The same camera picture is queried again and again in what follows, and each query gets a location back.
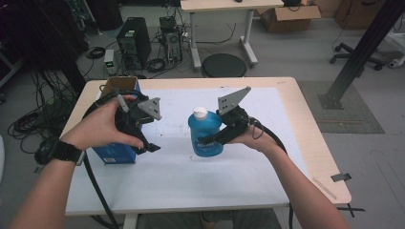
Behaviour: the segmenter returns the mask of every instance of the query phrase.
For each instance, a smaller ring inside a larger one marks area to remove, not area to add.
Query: table leg
[[[123,229],[137,229],[137,223],[138,223],[137,213],[126,214]]]
[[[247,52],[247,56],[249,57],[250,67],[253,67],[254,65],[257,65],[259,63],[259,61],[256,58],[256,55],[253,53],[253,50],[249,44],[250,29],[252,27],[253,13],[254,13],[254,10],[249,10],[247,12],[245,36],[241,36],[241,43],[244,46],[245,51]]]
[[[198,71],[202,67],[199,51],[197,50],[196,28],[194,25],[194,12],[190,12],[190,27],[191,27],[191,58],[193,59],[194,71]]]

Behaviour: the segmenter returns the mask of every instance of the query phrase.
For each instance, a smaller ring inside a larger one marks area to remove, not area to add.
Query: blue bottle
[[[194,108],[193,114],[188,117],[188,126],[191,130],[191,143],[197,156],[209,157],[220,154],[224,146],[219,142],[202,144],[198,138],[216,134],[221,127],[221,118],[206,108]]]

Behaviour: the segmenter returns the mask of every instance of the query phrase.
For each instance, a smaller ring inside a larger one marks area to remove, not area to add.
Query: round stool seat
[[[244,77],[246,72],[246,63],[231,54],[213,54],[202,63],[202,75],[205,77]]]

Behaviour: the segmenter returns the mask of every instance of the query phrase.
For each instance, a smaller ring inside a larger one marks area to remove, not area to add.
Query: floor
[[[160,7],[121,8],[124,20],[128,16],[146,18],[149,35],[157,31],[157,18],[168,13]],[[186,14],[183,19],[189,20]],[[221,41],[231,35],[233,24],[215,26],[201,25],[200,41]],[[102,35],[89,34],[90,46],[105,47],[115,41],[118,30],[104,31]],[[244,24],[237,24],[234,35],[222,45],[199,44],[202,59],[212,53],[232,53],[246,61],[239,44],[238,36],[243,34]],[[252,24],[250,43],[259,59],[259,65],[249,69],[247,77],[292,76],[296,80],[333,81],[340,73],[345,60],[330,64],[333,44],[345,42],[355,46],[364,31],[343,31],[333,19],[312,20],[307,31],[268,33],[256,18]],[[159,45],[153,44],[150,58],[156,58]],[[398,57],[397,48],[390,44],[383,46],[375,54],[391,61]],[[184,52],[184,61],[177,68],[158,75],[142,72],[146,77],[186,78],[202,77],[191,68]],[[107,78],[102,59],[92,61],[84,54],[77,60],[83,72],[90,72],[87,80]],[[343,211],[351,228],[403,228],[405,224],[405,66],[395,69],[383,68],[377,72],[372,65],[353,82],[373,115],[385,131],[384,135],[323,134],[335,162],[342,173],[349,173],[352,179],[347,185],[352,194],[352,207],[366,212]],[[0,135],[4,138],[6,163],[0,184],[0,223],[7,226],[24,196],[37,178],[34,172],[38,167],[32,155],[20,150],[20,141],[8,135],[7,129],[20,116],[36,107],[35,87],[30,77],[30,69],[23,69],[3,88],[7,102],[0,105]],[[31,136],[24,142],[24,148],[35,151],[40,143],[38,136]],[[288,228],[288,210],[278,209],[277,216]],[[103,228],[89,217],[69,217],[66,228]],[[230,222],[222,222],[216,228],[231,228]],[[297,220],[294,228],[300,228]]]

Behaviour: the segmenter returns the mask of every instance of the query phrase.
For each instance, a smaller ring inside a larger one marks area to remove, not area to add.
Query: blue box
[[[137,90],[140,92],[138,79],[134,76],[113,76],[107,80],[101,96],[109,94],[113,89]],[[105,164],[135,163],[137,154],[131,146],[121,143],[111,143],[101,147],[93,147],[96,154]]]

